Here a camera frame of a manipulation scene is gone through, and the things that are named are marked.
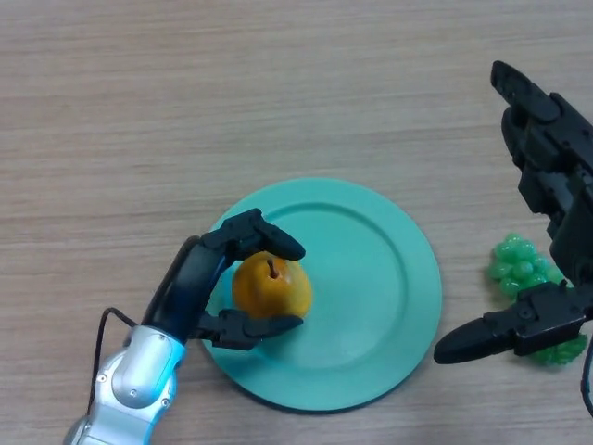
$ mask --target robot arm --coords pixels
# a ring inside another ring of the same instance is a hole
[[[549,217],[550,255],[573,284],[546,283],[520,292],[505,311],[484,314],[444,336],[437,363],[482,359],[505,350],[527,355],[576,338],[593,319],[593,127],[563,97],[546,95],[515,68],[497,61],[491,83],[509,107],[502,134],[521,170],[519,192],[533,213]],[[581,390],[589,412],[589,346]]]
[[[265,222],[257,209],[229,218],[214,232],[188,238],[141,324],[132,327],[121,351],[95,368],[88,413],[70,429],[64,444],[148,444],[175,398],[175,371],[189,339],[251,350],[263,338],[302,324],[295,316],[251,320],[242,311],[223,310],[218,316],[206,312],[222,273],[262,250],[294,261],[305,255],[294,238]]]

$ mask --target green grapes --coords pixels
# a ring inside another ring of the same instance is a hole
[[[542,253],[538,253],[531,241],[517,234],[508,234],[503,242],[496,245],[494,258],[488,267],[488,276],[498,282],[500,291],[511,303],[517,300],[522,290],[547,282],[559,284],[564,280],[556,265],[550,264]],[[540,364],[562,365],[572,362],[586,347],[587,336],[581,334],[574,340],[540,350],[530,357]]]

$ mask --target table surface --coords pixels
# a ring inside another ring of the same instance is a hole
[[[440,262],[439,336],[490,310],[489,250],[509,231],[549,245],[491,64],[593,118],[592,21],[588,0],[1,2],[2,443],[61,443],[101,311],[141,317],[185,238],[275,181],[339,177],[408,212]],[[125,330],[107,331],[110,353]],[[244,397],[193,344],[153,443],[589,443],[581,363],[427,357],[385,399],[315,417]]]

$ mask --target pear stem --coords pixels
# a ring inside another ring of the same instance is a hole
[[[270,278],[278,278],[278,271],[274,267],[274,261],[272,259],[268,260],[268,265],[270,266]]]

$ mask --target teal plate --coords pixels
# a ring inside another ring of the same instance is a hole
[[[222,221],[259,208],[307,250],[313,288],[305,323],[249,352],[212,348],[214,362],[257,400],[291,411],[352,409],[396,388],[423,360],[441,313],[430,244],[398,206],[357,184],[290,180],[242,199]],[[208,310],[233,307],[236,263]]]

